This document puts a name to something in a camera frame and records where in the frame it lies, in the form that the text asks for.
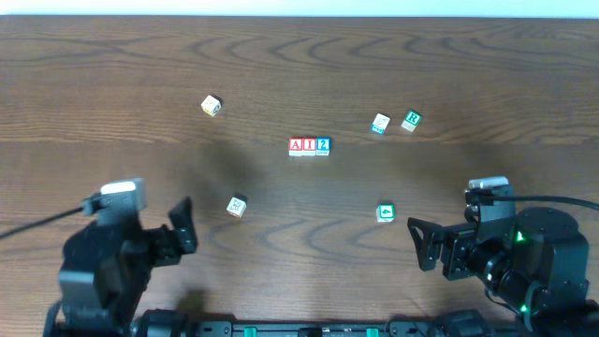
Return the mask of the blue edged picture block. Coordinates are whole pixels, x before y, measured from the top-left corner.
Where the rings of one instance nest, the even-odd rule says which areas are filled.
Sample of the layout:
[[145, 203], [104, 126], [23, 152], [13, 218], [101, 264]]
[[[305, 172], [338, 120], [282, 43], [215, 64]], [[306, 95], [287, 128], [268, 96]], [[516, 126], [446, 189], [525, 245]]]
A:
[[381, 113], [377, 113], [373, 119], [371, 131], [379, 135], [384, 135], [389, 122], [390, 118], [388, 116]]

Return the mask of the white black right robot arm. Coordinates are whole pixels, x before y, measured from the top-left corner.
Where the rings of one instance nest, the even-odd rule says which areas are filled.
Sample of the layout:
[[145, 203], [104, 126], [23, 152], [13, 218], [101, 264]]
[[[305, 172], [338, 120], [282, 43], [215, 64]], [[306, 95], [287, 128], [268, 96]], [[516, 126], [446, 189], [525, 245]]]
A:
[[598, 304], [588, 299], [590, 246], [573, 216], [529, 208], [486, 221], [447, 226], [409, 218], [419, 268], [443, 264], [449, 281], [478, 278], [488, 297], [516, 315], [531, 336], [595, 336]]

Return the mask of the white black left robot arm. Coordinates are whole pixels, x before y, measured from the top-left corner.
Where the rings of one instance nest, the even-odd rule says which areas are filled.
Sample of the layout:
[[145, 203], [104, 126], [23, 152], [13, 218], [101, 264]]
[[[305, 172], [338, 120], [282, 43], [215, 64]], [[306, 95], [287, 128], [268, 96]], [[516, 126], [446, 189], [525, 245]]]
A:
[[59, 270], [62, 298], [48, 311], [45, 336], [128, 336], [152, 269], [197, 250], [192, 200], [168, 212], [173, 228], [145, 229], [136, 199], [95, 194], [83, 202], [97, 218], [71, 236]]

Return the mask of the red letter I block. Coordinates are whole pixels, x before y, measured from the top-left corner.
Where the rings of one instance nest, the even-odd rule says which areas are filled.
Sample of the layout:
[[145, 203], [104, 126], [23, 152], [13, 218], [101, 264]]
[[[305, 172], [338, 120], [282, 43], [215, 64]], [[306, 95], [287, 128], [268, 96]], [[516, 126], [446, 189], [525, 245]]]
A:
[[316, 156], [316, 138], [303, 138], [301, 143], [303, 156]]

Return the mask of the blue number 2 block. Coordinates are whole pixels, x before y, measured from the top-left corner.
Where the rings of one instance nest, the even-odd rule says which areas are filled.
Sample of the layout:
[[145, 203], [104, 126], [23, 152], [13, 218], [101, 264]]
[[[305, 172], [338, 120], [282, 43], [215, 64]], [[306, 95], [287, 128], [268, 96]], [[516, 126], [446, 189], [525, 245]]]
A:
[[317, 138], [316, 139], [315, 154], [317, 156], [329, 156], [330, 149], [331, 149], [331, 139], [330, 138]]

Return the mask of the red letter A block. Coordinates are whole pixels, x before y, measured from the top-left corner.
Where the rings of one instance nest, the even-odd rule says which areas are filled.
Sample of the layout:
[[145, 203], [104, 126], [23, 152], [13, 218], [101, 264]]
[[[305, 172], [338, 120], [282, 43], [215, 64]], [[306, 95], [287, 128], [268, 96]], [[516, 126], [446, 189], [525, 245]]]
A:
[[288, 153], [290, 156], [303, 156], [303, 138], [290, 138]]

